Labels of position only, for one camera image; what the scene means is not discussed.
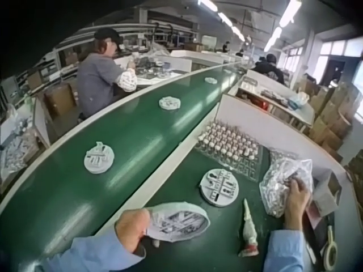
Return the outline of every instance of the green conveyor belt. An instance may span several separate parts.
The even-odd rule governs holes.
[[[264,148],[261,179],[269,167],[269,154]],[[158,249],[150,239],[143,244],[147,257],[127,271],[132,272],[260,272],[265,259],[269,233],[281,229],[281,219],[266,216],[258,183],[234,173],[239,183],[239,196],[229,206],[217,208],[208,204],[200,194],[203,175],[220,164],[202,153],[192,150],[174,173],[157,191],[147,206],[163,202],[187,201],[202,207],[210,219],[210,227],[199,237],[177,243],[161,242]],[[241,242],[243,199],[247,198],[258,233],[260,254],[256,257],[238,257]]]
[[[206,77],[218,83],[208,84]],[[74,237],[94,234],[239,78],[216,68],[180,79],[113,110],[64,143],[0,215],[0,247],[12,269],[25,271],[33,261],[68,248]],[[158,101],[165,96],[180,98],[181,108],[161,110]],[[115,152],[113,166],[101,175],[83,166],[96,141]]]

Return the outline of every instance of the blue sleeve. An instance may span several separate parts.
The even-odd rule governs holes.
[[[145,258],[145,248],[139,246],[139,256],[129,253],[119,242],[112,228],[103,235],[75,238],[69,250],[42,262],[46,272],[108,272],[122,270]]]
[[[301,231],[272,232],[264,272],[302,272],[304,244]]]

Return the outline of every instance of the ceiling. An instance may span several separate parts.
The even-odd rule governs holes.
[[[135,5],[143,4],[154,11],[198,23],[205,29],[220,24],[215,15],[198,7],[196,2],[197,0],[3,1],[0,17],[0,76],[6,78],[21,73],[80,28]],[[250,34],[260,43],[259,46],[264,46],[271,35],[273,22],[279,20],[288,0],[215,0],[215,3],[234,23],[241,24],[244,34]],[[363,29],[359,5],[359,1],[354,0],[303,0],[295,23],[284,29],[279,46],[303,38],[308,26],[319,32],[351,22]]]

